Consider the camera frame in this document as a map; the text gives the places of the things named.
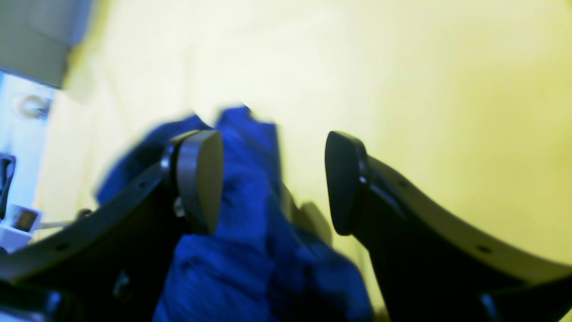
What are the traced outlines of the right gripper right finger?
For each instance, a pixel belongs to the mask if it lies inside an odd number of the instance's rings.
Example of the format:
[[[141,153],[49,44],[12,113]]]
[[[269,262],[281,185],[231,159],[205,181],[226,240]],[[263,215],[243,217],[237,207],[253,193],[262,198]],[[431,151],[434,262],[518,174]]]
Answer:
[[[335,231],[368,251],[393,322],[559,322],[571,311],[570,265],[454,216],[352,135],[331,131],[324,161]]]

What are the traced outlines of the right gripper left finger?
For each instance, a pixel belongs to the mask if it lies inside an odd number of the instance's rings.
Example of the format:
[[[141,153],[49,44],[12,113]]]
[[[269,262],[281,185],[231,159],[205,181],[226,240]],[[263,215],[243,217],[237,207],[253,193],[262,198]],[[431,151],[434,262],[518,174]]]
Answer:
[[[180,238],[216,232],[219,131],[174,137],[86,218],[1,260],[3,322],[149,322]]]

